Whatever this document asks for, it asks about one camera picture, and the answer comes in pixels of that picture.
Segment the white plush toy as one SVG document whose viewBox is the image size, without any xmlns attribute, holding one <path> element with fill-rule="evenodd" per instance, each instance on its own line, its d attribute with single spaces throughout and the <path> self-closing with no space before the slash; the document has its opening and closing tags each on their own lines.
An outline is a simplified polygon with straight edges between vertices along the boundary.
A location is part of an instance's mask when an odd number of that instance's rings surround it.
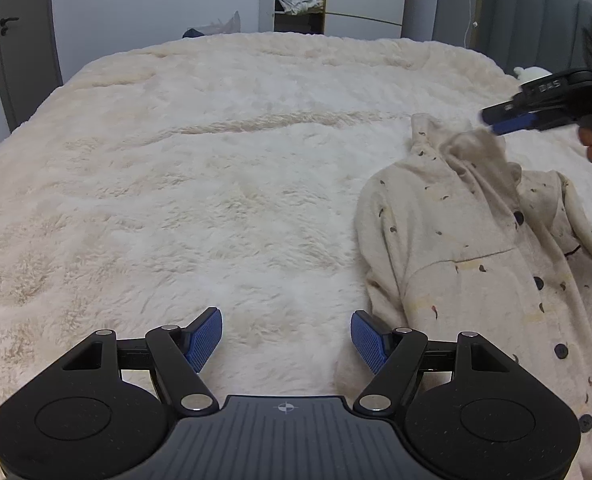
<svg viewBox="0 0 592 480">
<path fill-rule="evenodd" d="M 549 72 L 545 68 L 538 67 L 538 66 L 530 66 L 530 67 L 516 66 L 513 68 L 513 73 L 514 73 L 516 79 L 521 84 L 526 84 L 526 82 L 533 81 L 533 80 L 540 79 L 540 78 L 551 75 L 551 72 Z"/>
</svg>

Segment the beige patterned button cardigan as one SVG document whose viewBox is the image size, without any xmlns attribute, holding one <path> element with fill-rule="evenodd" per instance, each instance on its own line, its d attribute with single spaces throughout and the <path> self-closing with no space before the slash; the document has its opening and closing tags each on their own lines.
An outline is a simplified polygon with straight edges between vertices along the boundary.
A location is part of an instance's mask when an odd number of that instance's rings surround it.
<svg viewBox="0 0 592 480">
<path fill-rule="evenodd" d="M 410 152 L 369 178 L 354 226 L 368 309 L 389 327 L 482 334 L 576 414 L 592 479 L 592 226 L 572 182 L 506 158 L 466 122 L 411 119 Z"/>
</svg>

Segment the grey padded headboard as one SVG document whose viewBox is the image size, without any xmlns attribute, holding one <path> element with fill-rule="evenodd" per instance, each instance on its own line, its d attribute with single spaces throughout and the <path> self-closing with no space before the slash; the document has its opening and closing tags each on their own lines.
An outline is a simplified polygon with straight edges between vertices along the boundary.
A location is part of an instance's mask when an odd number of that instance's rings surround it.
<svg viewBox="0 0 592 480">
<path fill-rule="evenodd" d="M 584 66 L 582 33 L 592 22 L 584 0 L 471 0 L 469 49 L 512 74 L 516 66 L 551 73 Z"/>
</svg>

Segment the cream fluffy bed blanket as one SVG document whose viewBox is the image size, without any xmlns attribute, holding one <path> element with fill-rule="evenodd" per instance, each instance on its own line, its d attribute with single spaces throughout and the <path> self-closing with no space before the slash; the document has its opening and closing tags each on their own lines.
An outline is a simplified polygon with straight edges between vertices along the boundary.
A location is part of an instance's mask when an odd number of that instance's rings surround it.
<svg viewBox="0 0 592 480">
<path fill-rule="evenodd" d="M 0 404 L 98 328 L 208 306 L 218 396 L 354 396 L 363 185 L 409 153 L 414 114 L 464 131 L 516 89 L 411 40 L 238 34 L 84 66 L 0 144 Z"/>
</svg>

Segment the dark blue item behind bed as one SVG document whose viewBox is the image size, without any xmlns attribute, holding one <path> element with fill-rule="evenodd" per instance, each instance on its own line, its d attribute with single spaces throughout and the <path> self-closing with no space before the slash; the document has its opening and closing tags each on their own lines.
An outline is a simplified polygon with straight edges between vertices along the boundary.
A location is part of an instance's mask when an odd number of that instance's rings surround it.
<svg viewBox="0 0 592 480">
<path fill-rule="evenodd" d="M 204 32 L 200 32 L 195 28 L 190 28 L 183 33 L 183 38 L 200 38 L 204 36 Z"/>
</svg>

